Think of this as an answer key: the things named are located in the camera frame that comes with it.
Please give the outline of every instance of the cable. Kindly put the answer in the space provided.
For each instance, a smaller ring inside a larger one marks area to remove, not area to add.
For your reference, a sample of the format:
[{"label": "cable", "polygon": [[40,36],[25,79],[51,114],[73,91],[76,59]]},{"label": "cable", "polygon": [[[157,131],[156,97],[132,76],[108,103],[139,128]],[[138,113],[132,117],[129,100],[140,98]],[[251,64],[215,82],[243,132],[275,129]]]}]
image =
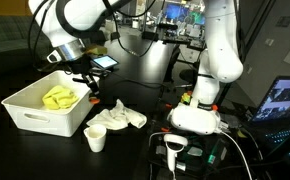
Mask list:
[{"label": "cable", "polygon": [[[157,132],[157,133],[153,133],[149,136],[149,141],[148,141],[148,148],[151,146],[151,142],[152,142],[152,137],[155,135],[161,135],[161,134],[170,134],[171,132]],[[153,176],[153,168],[152,168],[152,163],[149,164],[149,168],[150,168],[150,175],[149,178],[150,180],[152,180],[152,176]]]},{"label": "cable", "polygon": [[[121,76],[119,74],[116,74],[114,72],[112,72],[112,74],[122,78],[124,81],[129,81],[129,82],[132,82],[132,83],[135,83],[135,84],[139,84],[139,85],[142,85],[142,86],[147,87],[147,88],[158,89],[158,88],[161,88],[161,86],[167,87],[166,85],[164,85],[162,83],[139,82],[139,81],[135,81],[135,80],[132,80],[132,79],[125,78],[125,77],[123,77],[123,76]],[[158,87],[153,87],[153,86],[149,86],[147,84],[157,84],[159,86]]]},{"label": "cable", "polygon": [[37,9],[35,10],[34,14],[33,14],[33,18],[31,20],[31,23],[29,25],[29,29],[28,29],[28,33],[27,33],[27,46],[28,46],[28,49],[29,49],[29,52],[30,52],[30,55],[33,56],[33,53],[32,53],[32,48],[31,48],[31,33],[32,33],[32,28],[33,28],[33,25],[34,25],[34,22],[35,22],[35,18],[38,14],[38,12],[41,10],[41,8],[43,7],[43,5],[45,3],[47,3],[48,0],[44,0],[43,2],[41,2],[39,4],[39,6],[37,7]]},{"label": "cable", "polygon": [[241,156],[242,156],[242,159],[243,159],[243,161],[244,161],[244,164],[245,164],[245,166],[246,166],[246,170],[247,170],[247,174],[248,174],[248,176],[249,176],[249,179],[250,179],[250,180],[253,180],[253,179],[252,179],[251,172],[250,172],[249,167],[248,167],[248,164],[247,164],[247,161],[246,161],[246,159],[245,159],[245,156],[244,156],[244,154],[243,154],[241,148],[238,146],[238,144],[235,142],[235,140],[234,140],[230,135],[228,135],[228,134],[225,133],[225,132],[221,132],[221,134],[224,134],[225,136],[227,136],[227,137],[228,137],[231,141],[233,141],[233,143],[236,145],[237,149],[239,150],[239,152],[240,152],[240,154],[241,154]]},{"label": "cable", "polygon": [[173,180],[176,180],[175,171],[172,171],[172,173],[173,173]]},{"label": "cable", "polygon": [[143,16],[143,15],[145,15],[150,9],[151,9],[151,7],[154,5],[154,3],[156,2],[156,0],[154,0],[149,6],[148,6],[148,8],[142,13],[142,14],[139,14],[139,15],[129,15],[129,14],[125,14],[125,13],[123,13],[123,12],[121,12],[121,11],[117,11],[117,12],[119,12],[119,13],[121,13],[121,14],[123,14],[124,16],[127,16],[127,17],[141,17],[141,16]]},{"label": "cable", "polygon": [[259,159],[263,160],[263,154],[262,154],[262,152],[261,152],[261,150],[260,150],[255,138],[252,136],[252,134],[249,131],[247,131],[245,128],[240,128],[239,130],[244,131],[245,133],[247,133],[249,135],[249,137],[251,137],[252,141],[254,142],[254,144],[255,144],[255,146],[256,146],[256,148],[258,150]]},{"label": "cable", "polygon": [[[187,61],[186,59],[185,59],[185,57],[183,56],[183,53],[182,53],[182,51],[180,50],[180,53],[181,53],[181,56],[182,56],[182,58],[184,59],[184,61],[185,62],[188,62],[188,63],[191,63],[191,62],[189,62],[189,61]],[[198,72],[198,70],[195,68],[195,67],[192,67],[190,64],[187,64],[188,65],[188,67],[190,68],[190,69],[192,69],[192,70],[194,70],[195,72]]]},{"label": "cable", "polygon": [[[147,11],[151,8],[151,6],[154,4],[155,1],[156,1],[156,0],[154,0],[154,1],[152,2],[152,4],[149,6],[149,8],[148,8],[147,10],[145,10],[144,13],[142,13],[142,14],[147,13]],[[163,0],[163,6],[161,7],[161,10],[163,10],[163,8],[164,8],[164,4],[165,4],[165,0]],[[118,32],[118,26],[117,26],[117,20],[116,20],[116,17],[115,17],[114,14],[113,14],[113,19],[114,19],[114,22],[115,22],[115,29],[116,29],[116,32],[119,33],[119,32]],[[153,39],[152,39],[150,45],[149,45],[148,48],[145,50],[145,52],[142,53],[141,55],[139,55],[138,53],[136,53],[136,52],[134,52],[134,51],[132,51],[132,50],[129,50],[129,49],[125,48],[125,47],[122,45],[122,43],[121,43],[120,37],[118,37],[117,40],[118,40],[118,43],[119,43],[120,47],[121,47],[123,50],[125,50],[126,52],[128,52],[129,54],[132,54],[132,55],[137,56],[137,57],[143,57],[143,56],[144,56],[144,55],[149,51],[149,49],[152,47],[152,44],[153,44],[153,42],[154,42],[154,40],[155,40],[155,37],[156,37],[156,34],[157,34],[157,30],[158,30],[158,28],[156,28],[156,30],[155,30],[155,33],[154,33],[154,36],[153,36]]]},{"label": "cable", "polygon": [[235,102],[235,101],[232,101],[232,100],[230,100],[230,99],[228,99],[228,98],[224,98],[224,99],[225,99],[225,100],[227,100],[227,101],[229,101],[229,102],[232,102],[232,103],[241,104],[241,105],[243,105],[243,106],[248,106],[248,107],[251,107],[251,105],[242,104],[242,103],[237,103],[237,102]]},{"label": "cable", "polygon": [[[271,163],[263,163],[263,164],[250,164],[249,166],[250,167],[260,167],[260,166],[268,166],[268,165],[273,165],[273,164],[277,164],[277,163],[280,163],[282,162],[283,160],[279,160],[279,161],[274,161],[274,162],[271,162]],[[243,168],[245,166],[242,166],[242,165],[237,165],[237,166],[227,166],[227,167],[223,167],[223,168],[220,168],[220,169],[217,169],[215,171],[212,171],[208,174],[204,174],[202,176],[200,176],[199,178],[203,178],[203,177],[206,177],[206,176],[209,176],[211,174],[215,174],[215,173],[218,173],[220,171],[223,171],[223,170],[228,170],[228,169],[237,169],[237,168]]]},{"label": "cable", "polygon": [[39,27],[39,31],[37,33],[37,36],[36,36],[36,39],[35,39],[35,42],[34,42],[34,47],[33,47],[33,52],[31,50],[31,42],[30,42],[30,36],[31,36],[31,30],[32,30],[32,26],[33,26],[33,23],[35,21],[35,18],[38,14],[38,12],[40,11],[40,9],[42,8],[42,6],[44,4],[46,4],[48,2],[48,0],[46,1],[43,1],[38,7],[37,9],[35,10],[34,12],[34,15],[33,15],[33,19],[31,21],[31,24],[30,24],[30,28],[29,28],[29,32],[28,32],[28,38],[27,38],[27,43],[28,43],[28,48],[29,48],[29,51],[30,51],[30,55],[32,56],[33,58],[33,67],[38,70],[38,71],[44,71],[44,70],[47,70],[47,71],[51,71],[53,70],[57,65],[58,63],[55,63],[55,65],[52,65],[51,68],[49,68],[49,65],[43,67],[43,68],[38,68],[37,65],[36,65],[36,48],[37,48],[37,43],[38,43],[38,40],[39,40],[39,36],[42,32],[42,29],[43,29],[43,26],[44,26],[44,22],[45,22],[45,18],[46,18],[46,15],[47,15],[47,12],[49,10],[49,8],[51,7],[51,5],[54,3],[55,0],[51,0],[49,2],[49,4],[47,5],[47,7],[45,8],[44,10],[44,13],[43,13],[43,16],[42,16],[42,20],[41,20],[41,24],[40,24],[40,27]]}]

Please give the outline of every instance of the paper cup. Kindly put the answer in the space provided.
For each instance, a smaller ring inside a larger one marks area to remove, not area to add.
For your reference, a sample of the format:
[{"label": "paper cup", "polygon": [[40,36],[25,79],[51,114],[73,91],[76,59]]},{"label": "paper cup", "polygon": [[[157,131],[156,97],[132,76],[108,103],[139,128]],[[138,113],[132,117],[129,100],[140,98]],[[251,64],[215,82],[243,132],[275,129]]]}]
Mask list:
[{"label": "paper cup", "polygon": [[84,134],[88,140],[89,147],[93,152],[103,150],[106,140],[106,127],[101,124],[91,125],[84,130]]}]

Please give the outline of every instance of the white towel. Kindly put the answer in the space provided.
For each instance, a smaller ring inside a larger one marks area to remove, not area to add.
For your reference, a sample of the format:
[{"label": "white towel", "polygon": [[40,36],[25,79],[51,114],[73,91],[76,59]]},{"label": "white towel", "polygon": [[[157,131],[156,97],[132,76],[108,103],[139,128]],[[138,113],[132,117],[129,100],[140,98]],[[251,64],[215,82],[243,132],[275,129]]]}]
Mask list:
[{"label": "white towel", "polygon": [[93,119],[87,122],[88,126],[92,124],[102,124],[107,129],[119,130],[126,128],[131,123],[137,128],[141,128],[147,121],[146,116],[132,109],[126,108],[121,100],[116,101],[116,106],[112,110],[104,109]]}]

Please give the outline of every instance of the yellow towel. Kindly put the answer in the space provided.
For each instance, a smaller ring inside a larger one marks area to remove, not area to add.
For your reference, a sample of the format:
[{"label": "yellow towel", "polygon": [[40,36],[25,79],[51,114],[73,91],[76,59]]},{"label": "yellow towel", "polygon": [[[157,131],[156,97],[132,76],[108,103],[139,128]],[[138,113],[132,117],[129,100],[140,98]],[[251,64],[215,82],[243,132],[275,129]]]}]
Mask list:
[{"label": "yellow towel", "polygon": [[71,90],[58,85],[45,94],[42,100],[47,109],[57,110],[71,107],[78,97]]}]

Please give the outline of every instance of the monitor screen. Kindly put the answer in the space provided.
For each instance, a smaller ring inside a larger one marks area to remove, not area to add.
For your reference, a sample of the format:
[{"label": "monitor screen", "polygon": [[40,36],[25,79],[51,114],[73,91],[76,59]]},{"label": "monitor screen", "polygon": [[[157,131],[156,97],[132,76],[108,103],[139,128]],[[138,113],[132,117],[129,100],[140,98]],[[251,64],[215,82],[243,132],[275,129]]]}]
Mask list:
[{"label": "monitor screen", "polygon": [[118,64],[116,60],[107,55],[94,58],[92,59],[92,62],[95,63],[98,67],[103,69],[108,69]]},{"label": "monitor screen", "polygon": [[188,15],[188,8],[178,4],[167,4],[165,13],[166,18],[183,22]]},{"label": "monitor screen", "polygon": [[201,12],[192,11],[189,13],[189,15],[193,19],[193,24],[205,24],[205,16]]},{"label": "monitor screen", "polygon": [[290,119],[290,77],[275,79],[252,121]]}]

